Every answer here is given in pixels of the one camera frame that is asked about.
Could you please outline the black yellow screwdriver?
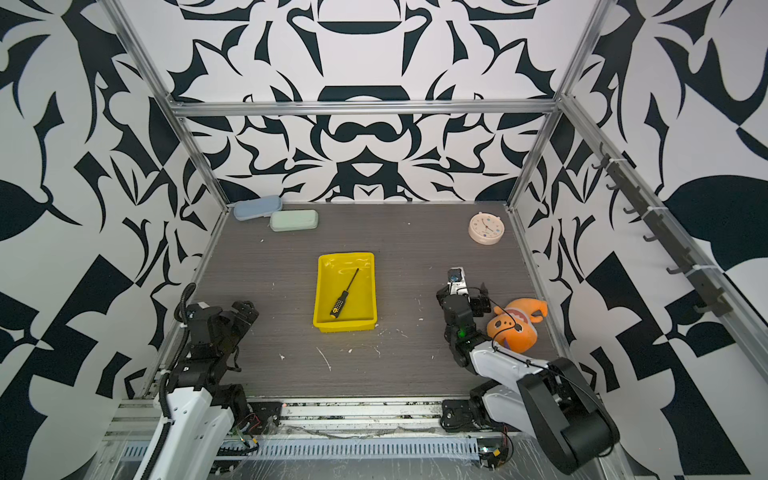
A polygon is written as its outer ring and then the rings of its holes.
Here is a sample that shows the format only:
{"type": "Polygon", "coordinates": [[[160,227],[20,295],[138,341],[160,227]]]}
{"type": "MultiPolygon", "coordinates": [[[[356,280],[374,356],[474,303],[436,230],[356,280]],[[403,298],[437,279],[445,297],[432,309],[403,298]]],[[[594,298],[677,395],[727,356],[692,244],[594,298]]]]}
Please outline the black yellow screwdriver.
{"type": "Polygon", "coordinates": [[[331,311],[330,311],[330,315],[331,315],[331,318],[333,320],[338,320],[340,318],[341,313],[342,313],[342,311],[344,309],[344,306],[345,306],[345,304],[347,302],[348,296],[350,294],[349,290],[352,287],[352,284],[354,283],[354,281],[355,281],[359,271],[360,271],[359,268],[357,268],[355,270],[355,272],[353,273],[351,279],[349,280],[346,288],[341,292],[339,297],[334,302],[334,304],[333,304],[333,306],[331,308],[331,311]]]}

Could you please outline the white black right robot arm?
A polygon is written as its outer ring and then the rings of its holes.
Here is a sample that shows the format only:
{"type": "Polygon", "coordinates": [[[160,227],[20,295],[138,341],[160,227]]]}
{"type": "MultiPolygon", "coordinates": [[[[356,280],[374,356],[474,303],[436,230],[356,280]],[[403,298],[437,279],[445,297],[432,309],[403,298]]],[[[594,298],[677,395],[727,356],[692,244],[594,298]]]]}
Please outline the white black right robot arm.
{"type": "Polygon", "coordinates": [[[470,394],[473,423],[533,436],[563,474],[612,453],[619,429],[576,365],[526,354],[538,339],[537,324],[548,316],[545,301],[519,298],[501,306],[484,286],[456,283],[441,288],[436,299],[454,360],[486,381],[470,394]]]}

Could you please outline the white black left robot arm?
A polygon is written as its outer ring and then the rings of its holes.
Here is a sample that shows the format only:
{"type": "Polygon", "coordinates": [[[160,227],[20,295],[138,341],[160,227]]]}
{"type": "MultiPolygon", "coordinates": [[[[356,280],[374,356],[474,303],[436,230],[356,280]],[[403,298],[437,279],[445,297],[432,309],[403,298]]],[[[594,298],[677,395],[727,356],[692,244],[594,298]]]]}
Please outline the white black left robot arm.
{"type": "Polygon", "coordinates": [[[205,479],[230,431],[251,413],[244,388],[223,384],[237,371],[239,343],[259,313],[250,301],[225,310],[190,302],[194,283],[174,309],[182,339],[158,385],[160,419],[134,477],[205,479]]]}

